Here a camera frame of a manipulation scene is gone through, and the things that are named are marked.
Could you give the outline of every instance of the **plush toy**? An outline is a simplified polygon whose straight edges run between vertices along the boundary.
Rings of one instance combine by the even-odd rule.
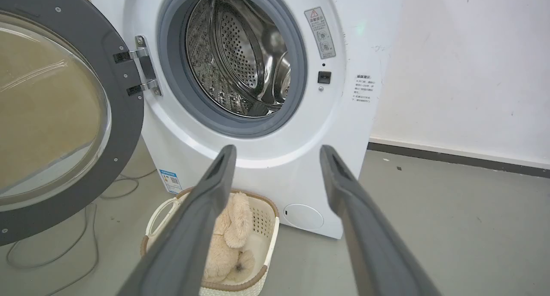
[[[226,278],[235,282],[245,280],[254,268],[250,250],[242,252],[252,232],[252,211],[244,193],[230,196],[226,208],[216,219],[214,233],[202,279],[221,282]]]

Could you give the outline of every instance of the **washing machine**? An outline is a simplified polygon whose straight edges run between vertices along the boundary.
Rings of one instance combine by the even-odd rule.
[[[340,238],[319,151],[359,175],[402,0],[0,0],[0,245],[92,202],[143,136],[169,192],[233,186]]]

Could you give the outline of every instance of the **stainless steel drum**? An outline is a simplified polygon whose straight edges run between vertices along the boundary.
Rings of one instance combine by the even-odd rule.
[[[185,53],[202,90],[240,116],[277,112],[290,86],[281,33],[250,0],[199,0],[185,31]]]

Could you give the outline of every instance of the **gray rubber gasket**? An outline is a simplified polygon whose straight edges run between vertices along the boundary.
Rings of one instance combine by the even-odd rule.
[[[283,126],[304,96],[308,72],[301,32],[281,0],[252,0],[279,28],[292,67],[289,95],[278,112],[263,118],[245,118],[226,112],[206,96],[196,82],[187,57],[182,32],[198,0],[166,0],[159,14],[159,58],[168,85],[180,104],[200,123],[232,137],[260,137]]]
[[[114,61],[113,55],[128,51],[126,44],[88,0],[0,0],[0,12],[34,22],[72,45],[92,67],[111,107],[109,140],[94,166],[69,188],[46,200],[0,212],[2,246],[66,220],[104,192],[134,152],[144,103],[138,95],[126,92],[141,83],[134,61]]]

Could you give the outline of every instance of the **white plastic basket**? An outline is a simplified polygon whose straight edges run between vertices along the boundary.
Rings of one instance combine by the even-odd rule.
[[[163,229],[165,223],[171,214],[181,205],[187,197],[187,193],[193,188],[188,188],[163,202],[153,213],[147,224],[145,237],[141,242],[141,255],[145,255],[147,249],[155,241],[159,232]],[[271,255],[277,241],[279,232],[279,211],[277,206],[268,198],[246,192],[242,190],[232,190],[231,194],[238,192],[245,193],[249,198],[250,210],[253,214],[253,233],[251,233],[243,250],[251,250],[254,254],[256,264],[250,277],[244,283],[236,284],[230,280],[225,280],[217,284],[202,281],[199,294],[201,296],[258,296],[263,288],[271,262]],[[164,218],[159,218],[160,213],[170,207]],[[153,231],[153,225],[157,220],[161,220]]]

